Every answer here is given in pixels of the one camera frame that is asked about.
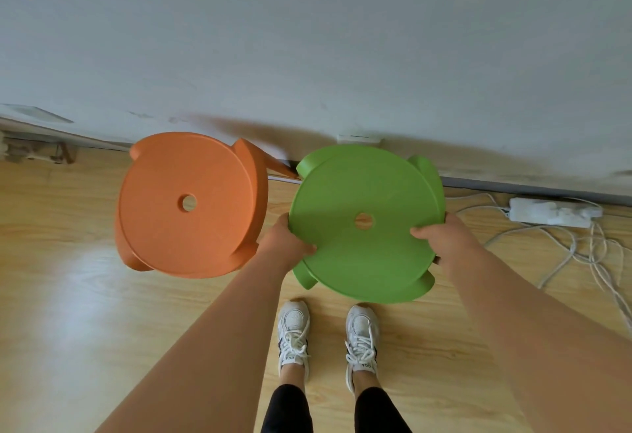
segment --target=person's left arm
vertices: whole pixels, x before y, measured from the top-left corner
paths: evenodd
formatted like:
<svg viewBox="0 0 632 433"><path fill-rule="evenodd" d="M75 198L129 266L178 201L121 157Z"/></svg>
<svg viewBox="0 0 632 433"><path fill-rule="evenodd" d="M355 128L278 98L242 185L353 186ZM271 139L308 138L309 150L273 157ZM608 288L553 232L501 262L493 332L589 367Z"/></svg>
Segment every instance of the person's left arm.
<svg viewBox="0 0 632 433"><path fill-rule="evenodd" d="M255 256L97 433L251 432L281 283L314 252L281 216Z"/></svg>

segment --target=gray wall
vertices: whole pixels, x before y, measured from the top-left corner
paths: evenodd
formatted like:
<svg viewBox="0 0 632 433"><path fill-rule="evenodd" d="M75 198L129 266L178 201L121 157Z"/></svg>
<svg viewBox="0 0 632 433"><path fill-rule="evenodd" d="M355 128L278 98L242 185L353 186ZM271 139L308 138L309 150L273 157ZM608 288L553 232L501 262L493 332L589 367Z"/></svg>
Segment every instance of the gray wall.
<svg viewBox="0 0 632 433"><path fill-rule="evenodd" d="M376 134L450 177L631 195L631 6L0 0L0 103L103 140L194 130L289 159Z"/></svg>

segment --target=light wood floor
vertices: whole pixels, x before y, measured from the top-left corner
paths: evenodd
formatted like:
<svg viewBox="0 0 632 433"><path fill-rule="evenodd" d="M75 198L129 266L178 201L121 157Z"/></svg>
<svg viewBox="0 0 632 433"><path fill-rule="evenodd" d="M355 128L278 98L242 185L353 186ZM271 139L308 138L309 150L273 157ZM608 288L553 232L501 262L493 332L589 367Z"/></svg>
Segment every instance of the light wood floor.
<svg viewBox="0 0 632 433"><path fill-rule="evenodd" d="M184 280L121 264L112 223L129 163L121 152L90 149L72 166L0 162L0 431L92 431L232 278ZM289 209L295 191L296 185L271 182L266 225ZM485 203L448 205L454 211ZM481 240L512 226L485 209L464 220ZM632 219L603 225L632 246ZM533 281L565 256L538 232L505 237L492 249ZM436 287L422 299L375 306L385 389L415 432L528 431L454 289L435 274ZM632 279L623 284L630 291ZM625 334L610 296L586 266L570 264L548 292ZM343 342L354 302L321 285L306 292L288 275L280 301L298 296L312 311L308 397L315 429L352 431ZM272 335L257 427L277 381Z"/></svg>

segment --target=sneaker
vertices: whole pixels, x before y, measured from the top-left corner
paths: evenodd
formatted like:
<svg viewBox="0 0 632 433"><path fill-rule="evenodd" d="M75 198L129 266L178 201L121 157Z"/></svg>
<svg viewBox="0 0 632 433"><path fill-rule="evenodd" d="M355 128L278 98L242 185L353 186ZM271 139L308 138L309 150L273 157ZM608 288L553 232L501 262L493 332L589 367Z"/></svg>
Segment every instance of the sneaker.
<svg viewBox="0 0 632 433"><path fill-rule="evenodd" d="M353 305L346 322L347 330L347 388L354 393L353 372L377 374L377 344L380 328L377 315L368 307Z"/></svg>
<svg viewBox="0 0 632 433"><path fill-rule="evenodd" d="M307 362L307 333L310 330L310 310L302 301L287 301L280 309L279 374L283 365L296 363L305 367L305 381L310 372Z"/></svg>

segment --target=black pants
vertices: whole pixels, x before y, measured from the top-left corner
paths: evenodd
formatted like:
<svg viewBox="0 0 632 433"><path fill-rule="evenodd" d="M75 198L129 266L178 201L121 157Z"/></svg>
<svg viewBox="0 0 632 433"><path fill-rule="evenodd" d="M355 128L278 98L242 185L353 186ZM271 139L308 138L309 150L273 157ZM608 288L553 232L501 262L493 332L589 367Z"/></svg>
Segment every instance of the black pants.
<svg viewBox="0 0 632 433"><path fill-rule="evenodd" d="M365 389L356 400L355 430L357 433L410 433L391 398L377 387ZM274 390L265 413L262 433L312 433L312 417L307 398L294 385L281 385Z"/></svg>

